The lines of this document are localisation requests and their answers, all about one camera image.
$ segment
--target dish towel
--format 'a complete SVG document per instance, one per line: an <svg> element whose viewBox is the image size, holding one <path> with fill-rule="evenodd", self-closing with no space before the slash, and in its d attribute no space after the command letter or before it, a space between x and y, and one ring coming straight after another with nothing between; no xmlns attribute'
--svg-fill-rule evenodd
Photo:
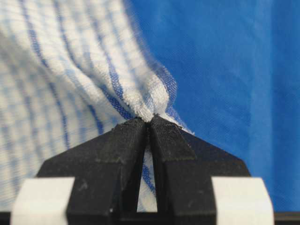
<svg viewBox="0 0 300 225"><path fill-rule="evenodd" d="M0 0L0 73L1 211L45 159L118 123L159 113L185 128L127 1ZM138 210L156 210L149 150Z"/></svg>

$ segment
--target white cloth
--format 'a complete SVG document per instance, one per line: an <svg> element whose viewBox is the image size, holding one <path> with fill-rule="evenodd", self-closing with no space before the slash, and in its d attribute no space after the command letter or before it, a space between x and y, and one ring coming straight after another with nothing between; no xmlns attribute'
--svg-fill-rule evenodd
<svg viewBox="0 0 300 225"><path fill-rule="evenodd" d="M43 161L135 116L184 127L121 0L0 0L0 210ZM155 210L146 153L139 210Z"/></svg>

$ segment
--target blue fabric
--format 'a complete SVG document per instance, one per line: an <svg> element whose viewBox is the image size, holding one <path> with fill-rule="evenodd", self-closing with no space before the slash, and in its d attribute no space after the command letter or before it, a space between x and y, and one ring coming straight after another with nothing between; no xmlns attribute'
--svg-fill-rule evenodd
<svg viewBox="0 0 300 225"><path fill-rule="evenodd" d="M300 1L132 3L187 127L245 160L274 210L300 210Z"/></svg>

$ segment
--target blue stripe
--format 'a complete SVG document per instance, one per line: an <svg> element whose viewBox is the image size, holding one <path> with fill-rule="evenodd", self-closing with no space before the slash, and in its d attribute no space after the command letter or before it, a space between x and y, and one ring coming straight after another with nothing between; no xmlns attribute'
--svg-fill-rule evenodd
<svg viewBox="0 0 300 225"><path fill-rule="evenodd" d="M155 186L151 183L149 168L145 165L144 162L142 165L142 177L143 177L145 183L150 188L151 192L155 194Z"/></svg>
<svg viewBox="0 0 300 225"><path fill-rule="evenodd" d="M22 8L22 11L23 11L23 16L25 18L25 21L26 21L26 24L27 24L27 27L28 27L28 35L29 35L29 38L30 38L30 41L31 41L32 48L33 48L35 54L41 60L42 64L46 68L49 68L46 59L43 57L43 55L41 53L40 45L39 45L39 42L37 40L37 35L36 35L36 32L34 31L32 23L30 22L30 17L27 13L27 8L25 6L24 0L19 0L19 2L20 2L20 5L21 5L21 8ZM56 105L57 105L57 107L60 111L62 125L63 125L63 132L64 132L64 141L65 141L66 148L69 149L70 144L69 144L68 129L67 129L67 117L64 113L63 107L62 107L61 102L58 98L54 83L50 82L46 75L42 74L42 76L44 77L45 81L48 83L49 88L52 91L53 96L55 98Z"/></svg>
<svg viewBox="0 0 300 225"><path fill-rule="evenodd" d="M10 168L17 168L19 161L18 158L15 156L13 150L13 145L15 143L13 143L10 139L11 135L9 132L9 127L5 124L5 118L4 115L2 114L2 111L0 109L0 128L1 128L1 133L3 135L3 140L5 142L5 147L4 149L7 149L7 154L9 155L9 167ZM15 175L15 173L13 172L13 169L10 169L10 181L13 184L13 188L14 188L14 193L15 195L18 193L18 187L20 186L20 179L18 176Z"/></svg>
<svg viewBox="0 0 300 225"><path fill-rule="evenodd" d="M156 74L156 76L161 80L161 82L164 84L165 89L169 95L169 101L167 103L167 108L165 110L165 113L178 121L182 121L178 115L174 114L174 110L172 108L172 105L176 98L176 92L177 92L177 84L175 79L172 77L172 75L167 71L167 69L162 66L159 62L154 60L151 53L148 50L148 47L146 46L142 34L140 32L140 28L138 27L138 23L136 20L136 15L134 11L132 10L131 3L129 0L123 0L123 4L125 6L125 12L127 14L131 29L135 33L136 42L139 45L139 49L141 50L144 58L146 59L146 63L148 67Z"/></svg>
<svg viewBox="0 0 300 225"><path fill-rule="evenodd" d="M19 68L16 67L15 65L11 64L10 61L12 61L11 59L11 55L6 52L3 48L2 48L2 53L4 53L4 61L6 61L7 66L9 67L9 71L10 74L12 76L18 76L19 74ZM34 111L31 107L31 97L28 95L28 93L26 92L26 89L24 88L23 85L23 80L21 80L20 77L18 77L17 79L15 79L15 77L13 78L16 81L16 85L17 85L17 90L20 92L20 95L23 98L23 105L26 107L28 114L29 114L29 121L30 121L30 129L31 129L31 137L33 139L34 145L35 145L35 153L37 154L37 157L39 159L39 162L42 163L44 161L44 157L40 148L40 143L39 143L39 139L37 137L38 135L38 129L35 126L35 114Z"/></svg>
<svg viewBox="0 0 300 225"><path fill-rule="evenodd" d="M68 42L68 39L67 39L66 34L65 34L65 29L63 27L63 21L62 21L63 18L62 18L61 13L60 13L60 6L59 6L59 3L57 1L54 1L54 7L55 7L56 14L57 14L57 18L59 20L60 32L62 34L62 39L63 39L63 41L64 41L64 43L66 45L67 52L68 52L71 60L76 65L76 67L78 69L80 69L81 71L83 71L82 67L76 62L76 60L74 58L74 55L73 55L73 53L71 51L71 48L69 46L69 42ZM103 93L105 94L106 98L111 103L111 105L117 110L117 112L123 118L125 118L125 119L131 119L132 118L132 115L129 112L127 112L114 97L110 96L107 91L104 91L104 88L102 86L100 87L100 89L103 91ZM101 134L103 132L103 125L101 124L101 122L97 118L96 111L93 108L93 106L89 105L89 108L90 108L90 110L92 112L92 115L94 116L94 118L96 120L96 124L97 124L97 127L98 127L98 132Z"/></svg>
<svg viewBox="0 0 300 225"><path fill-rule="evenodd" d="M121 49L122 55L123 55L123 57L124 57L124 60L125 60L125 62L126 62L126 64L127 64L127 66L129 67L129 70L130 70L131 74L135 77L135 80L136 80L136 81L138 82L138 84L139 84L139 89L140 89L140 87L141 87L141 88L142 88L142 90L141 90L142 93L147 93L147 94L142 94L142 98L143 98L144 103L146 104L147 108L150 109L150 110L154 113L154 110L155 110L154 107L155 107L155 105L154 105L153 98L152 98L152 96L150 95L150 93L148 93L148 92L146 91L144 84L141 84L141 82L139 82L139 79L137 78L137 74L136 74L136 72L135 72L135 69L131 66L130 60L128 59L128 54L127 54L127 52L126 52L126 51L124 50L124 48L123 48L124 42L122 42L122 41L120 40L120 34L118 33L118 30L117 30L117 28L116 28L116 26L115 26L115 24L114 24L114 20L113 20L113 17L112 17L112 13L109 12L109 8L108 8L108 5L107 5L108 3L109 3L109 1L106 1L106 2L104 3L105 9L106 9L106 11L108 12L107 18L109 19L110 24L111 24L111 26L112 26L112 31L113 31L113 33L114 33L114 36L115 36L116 39L117 39L118 46L119 46L120 49Z"/></svg>
<svg viewBox="0 0 300 225"><path fill-rule="evenodd" d="M117 96L123 101L124 98L123 98L123 88L119 82L119 76L112 64L112 60L109 56L109 54L107 53L107 50L104 46L104 44L102 43L102 37L99 35L99 26L98 26L98 21L97 19L95 19L95 17L93 17L92 13L91 13L91 4L90 4L90 1L89 0L86 0L84 1L85 2L85 5L86 5L86 12L87 12L87 15L89 16L89 19L91 20L91 24L94 28L94 31L95 31L95 34L96 34L96 37L97 37L97 40L99 41L99 45L100 47L104 50L104 54L105 54L105 57L106 57L106 60L108 62L108 65L109 65L109 76L111 78L111 81L112 81L112 87L115 91L115 93L117 94Z"/></svg>
<svg viewBox="0 0 300 225"><path fill-rule="evenodd" d="M62 23L62 17L61 17L61 13L60 13L60 6L59 6L59 3L57 1L54 1L54 8L55 8L55 12L57 14L57 18L58 18L58 21L59 21L59 25L60 25L60 32L62 34L62 39L66 45L66 48L67 48L67 52L71 58L71 60L75 63L75 65L81 70L80 66L75 62L75 59L74 59L74 56L70 50L70 46L69 46L69 43L67 41L67 37L66 37L66 34L65 34L65 30L63 28L63 23ZM97 114L96 114L96 111L94 109L94 107L92 105L88 105L88 108L90 109L90 112L92 114L92 116L94 117L95 119L95 122L96 122L96 125L97 125L97 129L98 129L98 134L102 134L103 133L103 125L102 123L100 122Z"/></svg>

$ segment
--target towel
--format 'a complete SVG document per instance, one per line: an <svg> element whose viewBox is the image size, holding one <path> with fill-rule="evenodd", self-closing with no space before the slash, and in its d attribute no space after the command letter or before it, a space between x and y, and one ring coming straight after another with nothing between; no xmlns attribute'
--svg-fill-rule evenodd
<svg viewBox="0 0 300 225"><path fill-rule="evenodd" d="M45 159L154 113L184 128L176 82L122 0L0 0L0 210ZM138 211L155 211L152 156Z"/></svg>

